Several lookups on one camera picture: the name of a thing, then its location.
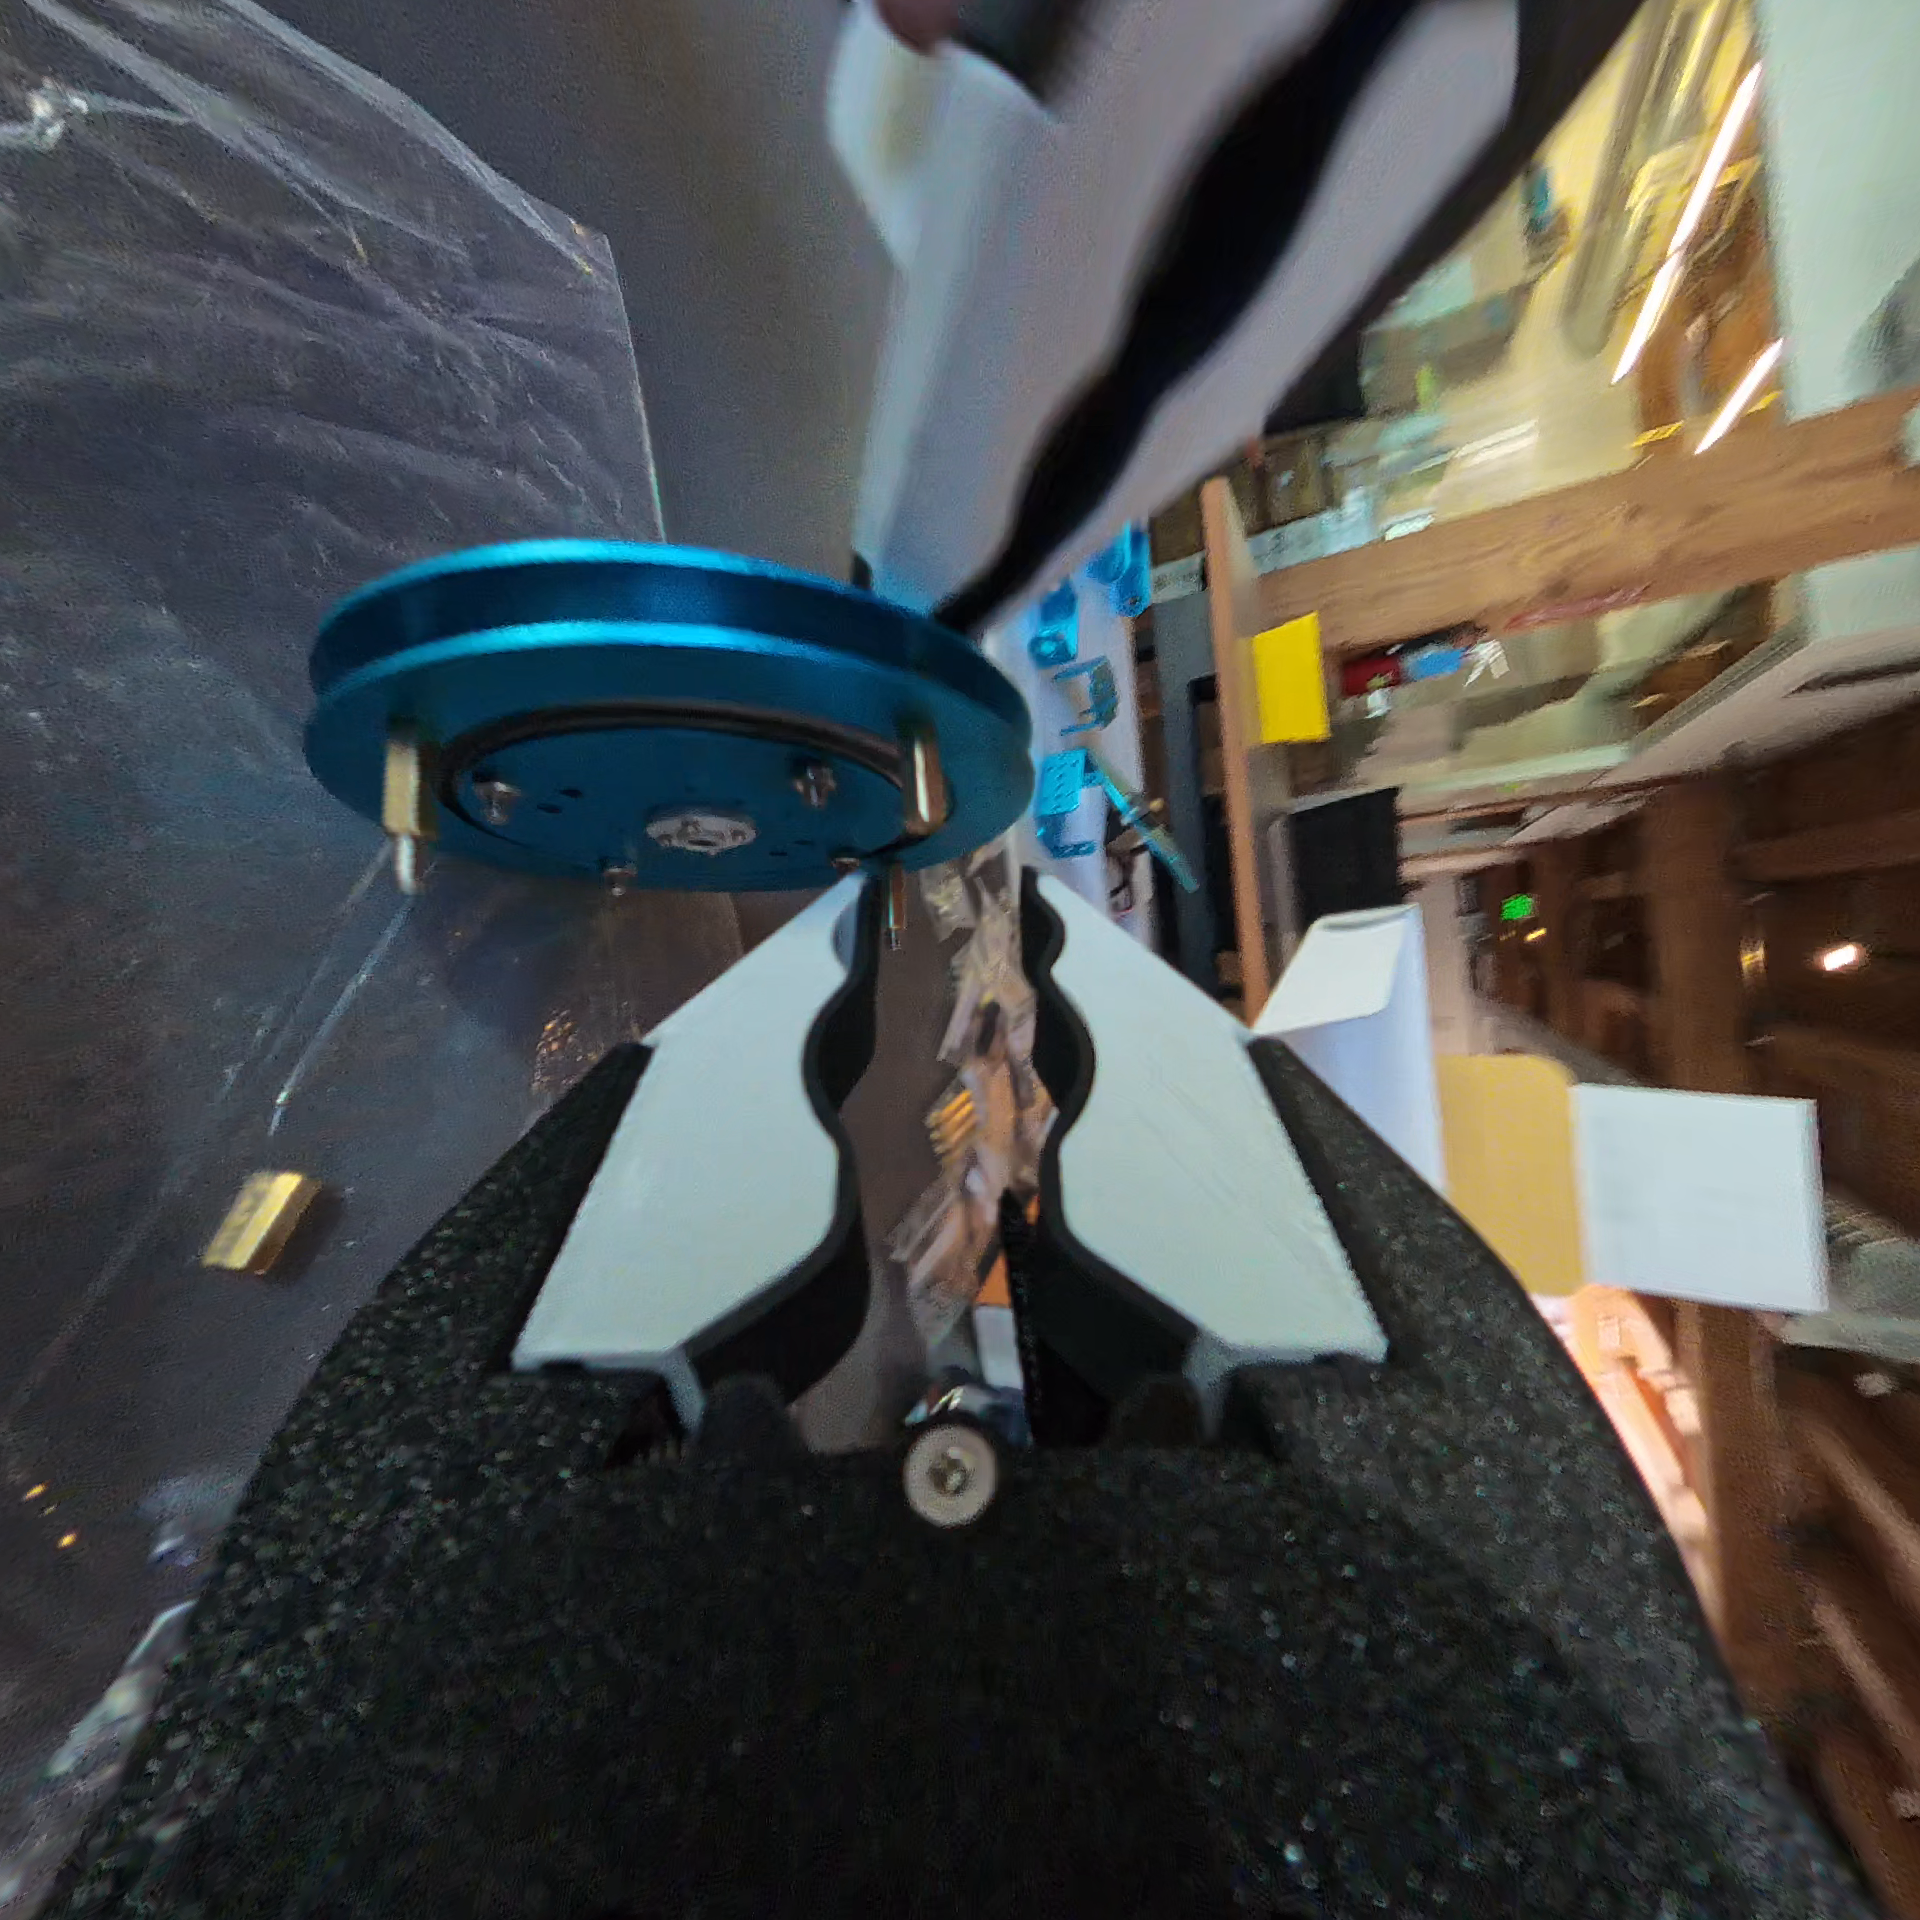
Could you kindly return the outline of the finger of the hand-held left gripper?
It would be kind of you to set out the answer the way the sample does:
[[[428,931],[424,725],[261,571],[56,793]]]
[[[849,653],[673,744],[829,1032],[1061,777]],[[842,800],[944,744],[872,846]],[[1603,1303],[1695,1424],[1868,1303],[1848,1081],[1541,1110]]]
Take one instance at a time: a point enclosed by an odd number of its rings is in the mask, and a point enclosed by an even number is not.
[[[1042,98],[960,42],[914,56],[852,3],[829,147],[895,268],[852,532],[875,591],[931,611],[999,562],[1251,78],[1251,3],[1078,3]]]
[[[1518,3],[1339,3],[1211,131],[1117,343],[1048,418],[999,545],[944,594],[976,633],[1251,438],[1505,127]]]

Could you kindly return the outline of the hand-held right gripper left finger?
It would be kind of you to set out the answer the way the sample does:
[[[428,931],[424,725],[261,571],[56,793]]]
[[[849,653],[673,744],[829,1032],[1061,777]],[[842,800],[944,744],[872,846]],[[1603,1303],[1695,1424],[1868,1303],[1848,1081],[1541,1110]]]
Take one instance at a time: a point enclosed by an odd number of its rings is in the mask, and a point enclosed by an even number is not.
[[[637,1087],[516,1332],[519,1375],[624,1375],[702,1427],[803,1401],[869,1316],[842,1107],[875,1051],[875,882],[849,875],[640,1045]]]

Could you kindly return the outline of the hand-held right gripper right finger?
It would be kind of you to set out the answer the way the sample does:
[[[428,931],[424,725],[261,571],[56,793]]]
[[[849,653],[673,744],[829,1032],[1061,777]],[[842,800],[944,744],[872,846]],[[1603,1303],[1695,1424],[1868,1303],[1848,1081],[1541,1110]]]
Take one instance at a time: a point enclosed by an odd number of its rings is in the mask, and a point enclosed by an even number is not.
[[[1064,882],[1025,869],[1038,1162],[1035,1339],[1100,1398],[1381,1362],[1388,1339],[1247,1029]]]

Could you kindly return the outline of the blue round turntable base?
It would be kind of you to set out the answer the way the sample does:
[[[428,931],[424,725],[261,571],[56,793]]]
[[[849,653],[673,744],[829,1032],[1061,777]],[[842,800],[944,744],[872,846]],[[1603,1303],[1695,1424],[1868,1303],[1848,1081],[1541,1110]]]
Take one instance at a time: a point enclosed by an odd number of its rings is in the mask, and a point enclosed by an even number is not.
[[[963,633],[705,549],[536,539],[405,565],[310,650],[304,758],[424,849],[637,891],[823,891],[980,852],[1032,712]]]

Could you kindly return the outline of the grey desk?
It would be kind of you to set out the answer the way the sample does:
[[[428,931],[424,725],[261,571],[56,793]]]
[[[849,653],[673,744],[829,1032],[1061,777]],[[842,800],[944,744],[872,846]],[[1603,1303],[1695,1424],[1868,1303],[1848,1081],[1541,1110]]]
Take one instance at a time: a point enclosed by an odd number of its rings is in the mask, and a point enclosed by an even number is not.
[[[660,526],[588,539],[666,539],[846,575],[891,271],[820,124],[842,3],[255,7],[405,95],[532,202],[607,245]],[[803,895],[503,878],[581,914],[611,996],[604,1019],[575,1016],[558,1032],[571,1074],[522,1133],[607,1048],[643,1038],[803,908]],[[88,1816],[111,1799],[232,1512],[202,1580],[150,1623],[101,1695],[101,1721],[69,1731],[59,1757],[75,1767],[39,1773],[26,1799],[3,1806],[3,1917],[49,1900]]]

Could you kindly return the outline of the pile of small parts bags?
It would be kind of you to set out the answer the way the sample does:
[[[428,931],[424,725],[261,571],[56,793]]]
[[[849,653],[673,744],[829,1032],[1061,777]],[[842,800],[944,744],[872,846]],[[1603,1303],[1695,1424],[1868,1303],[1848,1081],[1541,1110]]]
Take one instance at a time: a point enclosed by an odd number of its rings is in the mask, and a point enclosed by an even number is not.
[[[921,878],[934,927],[953,937],[937,1064],[924,1113],[934,1182],[901,1215],[888,1260],[924,1349],[940,1349],[996,1287],[1002,1205],[1029,1202],[1055,1107],[1032,1064],[1038,993],[1022,973],[1019,875],[1002,846]]]

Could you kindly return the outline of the white tray of blue parts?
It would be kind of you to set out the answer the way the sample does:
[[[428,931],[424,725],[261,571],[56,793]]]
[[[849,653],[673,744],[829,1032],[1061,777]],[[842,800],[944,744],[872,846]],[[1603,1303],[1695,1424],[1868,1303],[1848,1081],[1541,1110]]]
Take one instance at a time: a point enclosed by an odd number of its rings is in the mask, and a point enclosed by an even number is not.
[[[1123,882],[1149,856],[1176,888],[1198,891],[1198,875],[1172,833],[1159,823],[1140,780],[1113,761],[1113,728],[1123,686],[1113,650],[1084,637],[1100,617],[1104,637],[1149,607],[1149,532],[1127,522],[1078,571],[1061,578],[1029,620],[1025,663],[1051,689],[1061,718],[1055,744],[1042,751],[1032,820],[1051,859],[1117,856]]]

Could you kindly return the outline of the brass rectangular block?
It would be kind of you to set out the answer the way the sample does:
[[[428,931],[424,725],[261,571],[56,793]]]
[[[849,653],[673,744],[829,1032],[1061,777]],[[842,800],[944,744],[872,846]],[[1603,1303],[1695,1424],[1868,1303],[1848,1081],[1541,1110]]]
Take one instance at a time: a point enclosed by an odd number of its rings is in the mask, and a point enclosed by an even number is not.
[[[216,1273],[268,1277],[300,1238],[307,1215],[323,1198],[323,1182],[294,1169],[251,1172],[212,1238],[199,1264]]]

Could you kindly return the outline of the wooden table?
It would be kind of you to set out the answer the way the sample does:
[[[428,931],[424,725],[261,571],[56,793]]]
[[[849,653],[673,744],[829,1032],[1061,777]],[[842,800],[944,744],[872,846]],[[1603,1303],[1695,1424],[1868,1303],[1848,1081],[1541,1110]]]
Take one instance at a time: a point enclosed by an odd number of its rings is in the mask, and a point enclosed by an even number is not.
[[[1221,793],[1228,823],[1228,875],[1234,901],[1234,950],[1241,970],[1241,1016],[1254,1025],[1273,986],[1270,940],[1264,927],[1264,856],[1257,816],[1257,676],[1254,637],[1260,633],[1260,588],[1251,542],[1231,480],[1208,477],[1198,487],[1205,536],[1205,588],[1211,617],[1211,669],[1221,738]]]

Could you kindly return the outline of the yellow plastic bin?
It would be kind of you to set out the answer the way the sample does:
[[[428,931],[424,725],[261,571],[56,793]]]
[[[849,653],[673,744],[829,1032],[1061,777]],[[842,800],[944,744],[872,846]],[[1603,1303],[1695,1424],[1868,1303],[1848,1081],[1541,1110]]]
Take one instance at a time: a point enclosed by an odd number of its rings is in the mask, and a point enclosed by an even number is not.
[[[1319,744],[1332,735],[1322,617],[1290,617],[1251,637],[1257,741]]]

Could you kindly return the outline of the orange and white box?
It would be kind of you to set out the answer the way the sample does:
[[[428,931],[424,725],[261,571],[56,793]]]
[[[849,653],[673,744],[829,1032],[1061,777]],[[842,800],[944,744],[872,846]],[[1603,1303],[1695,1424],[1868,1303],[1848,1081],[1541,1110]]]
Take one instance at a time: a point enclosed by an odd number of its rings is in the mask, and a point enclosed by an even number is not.
[[[1812,1107],[1580,1081],[1476,993],[1440,885],[1313,921],[1254,1035],[1287,1042],[1541,1300],[1597,1283],[1829,1303]]]

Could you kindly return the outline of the clear plastic bag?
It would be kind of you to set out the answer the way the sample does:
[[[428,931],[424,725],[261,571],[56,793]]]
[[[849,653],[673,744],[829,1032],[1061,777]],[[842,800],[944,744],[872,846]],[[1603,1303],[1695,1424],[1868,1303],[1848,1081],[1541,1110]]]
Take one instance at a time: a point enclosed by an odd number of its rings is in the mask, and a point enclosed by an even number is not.
[[[3,3],[3,1806],[611,1006],[575,908],[395,888],[313,630],[653,506],[598,235],[255,3]],[[212,1273],[258,1169],[323,1198]]]

